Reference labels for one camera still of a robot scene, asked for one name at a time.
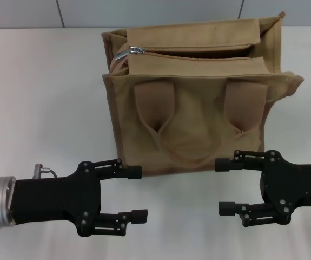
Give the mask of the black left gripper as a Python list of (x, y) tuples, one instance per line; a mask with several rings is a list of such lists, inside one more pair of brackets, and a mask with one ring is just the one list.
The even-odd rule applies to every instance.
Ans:
[(11, 215), (16, 225), (67, 220), (81, 237), (125, 236), (128, 224), (145, 224), (148, 210), (100, 213), (99, 180), (141, 179), (141, 166), (124, 166), (120, 158), (84, 161), (66, 177), (26, 179), (15, 182)]

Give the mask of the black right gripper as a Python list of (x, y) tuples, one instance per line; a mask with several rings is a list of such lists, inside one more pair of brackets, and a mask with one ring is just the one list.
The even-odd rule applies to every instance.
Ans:
[(217, 158), (216, 172), (231, 170), (262, 171), (262, 204), (219, 202), (219, 215), (238, 215), (244, 227), (281, 224), (291, 221), (298, 207), (311, 206), (311, 164), (293, 164), (278, 151), (235, 150), (231, 159)]

